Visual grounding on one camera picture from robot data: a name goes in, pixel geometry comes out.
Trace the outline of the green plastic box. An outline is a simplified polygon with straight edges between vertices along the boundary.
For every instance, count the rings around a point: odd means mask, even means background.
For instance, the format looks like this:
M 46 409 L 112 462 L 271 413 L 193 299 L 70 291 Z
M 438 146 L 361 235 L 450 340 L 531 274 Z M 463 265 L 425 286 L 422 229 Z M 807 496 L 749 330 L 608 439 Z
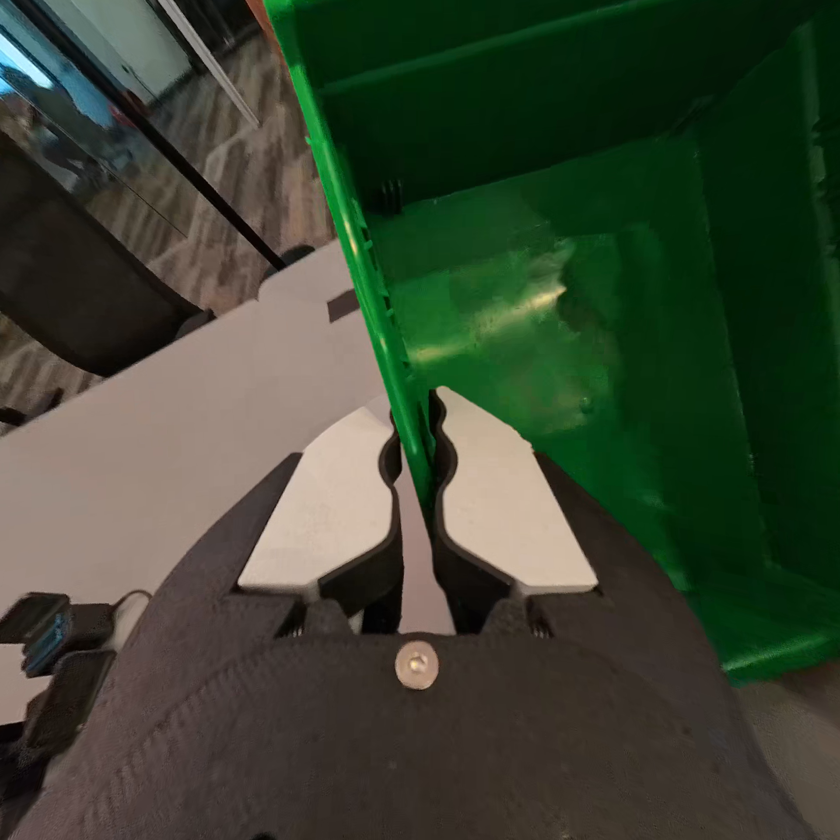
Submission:
M 838 656 L 838 2 L 265 2 L 415 487 L 515 428 L 736 684 Z

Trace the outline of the black electronic device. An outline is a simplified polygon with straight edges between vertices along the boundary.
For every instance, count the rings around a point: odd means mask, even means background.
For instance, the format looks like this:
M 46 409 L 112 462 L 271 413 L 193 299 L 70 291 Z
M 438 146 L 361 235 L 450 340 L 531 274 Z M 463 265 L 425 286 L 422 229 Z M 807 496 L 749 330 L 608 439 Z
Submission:
M 23 649 L 26 678 L 49 682 L 23 720 L 2 725 L 4 757 L 27 750 L 53 758 L 75 741 L 116 656 L 109 647 L 116 612 L 116 605 L 53 592 L 27 593 L 5 612 L 2 644 Z

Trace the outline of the black round-base stand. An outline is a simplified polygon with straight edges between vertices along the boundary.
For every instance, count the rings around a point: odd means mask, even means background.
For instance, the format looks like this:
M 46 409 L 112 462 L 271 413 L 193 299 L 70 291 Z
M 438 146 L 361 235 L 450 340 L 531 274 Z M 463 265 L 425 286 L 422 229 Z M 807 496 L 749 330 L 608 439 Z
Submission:
M 125 90 L 111 81 L 103 70 L 68 36 L 65 30 L 33 1 L 13 1 L 12 5 L 36 27 L 38 32 L 64 54 L 100 92 L 128 118 L 147 141 L 185 178 L 220 216 L 271 266 L 266 277 L 284 270 L 294 262 L 313 253 L 314 247 L 297 245 L 283 254 L 276 253 L 223 199 L 219 192 L 198 170 L 153 126 L 144 112 L 134 104 Z

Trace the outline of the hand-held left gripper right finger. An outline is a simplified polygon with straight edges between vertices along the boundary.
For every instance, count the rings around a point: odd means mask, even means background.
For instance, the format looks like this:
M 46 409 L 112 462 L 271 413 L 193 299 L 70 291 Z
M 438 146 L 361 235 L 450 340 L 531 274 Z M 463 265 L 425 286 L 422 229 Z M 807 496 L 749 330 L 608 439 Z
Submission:
M 434 434 L 434 577 L 457 634 L 495 606 L 596 591 L 599 580 L 530 442 L 448 386 L 428 395 Z

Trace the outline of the dark chair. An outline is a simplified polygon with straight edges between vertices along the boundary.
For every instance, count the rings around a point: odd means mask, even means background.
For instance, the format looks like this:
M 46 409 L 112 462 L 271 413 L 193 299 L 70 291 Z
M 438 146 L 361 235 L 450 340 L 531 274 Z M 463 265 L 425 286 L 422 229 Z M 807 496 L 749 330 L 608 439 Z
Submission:
M 168 287 L 5 134 L 1 310 L 51 353 L 109 378 L 215 320 Z

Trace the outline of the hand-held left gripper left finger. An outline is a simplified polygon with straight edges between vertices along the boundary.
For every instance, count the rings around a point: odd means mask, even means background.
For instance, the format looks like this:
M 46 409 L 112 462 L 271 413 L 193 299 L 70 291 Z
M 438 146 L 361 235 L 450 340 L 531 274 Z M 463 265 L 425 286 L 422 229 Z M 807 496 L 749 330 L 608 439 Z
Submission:
M 401 441 L 385 395 L 300 453 L 237 581 L 242 592 L 334 601 L 357 633 L 394 634 L 403 612 Z

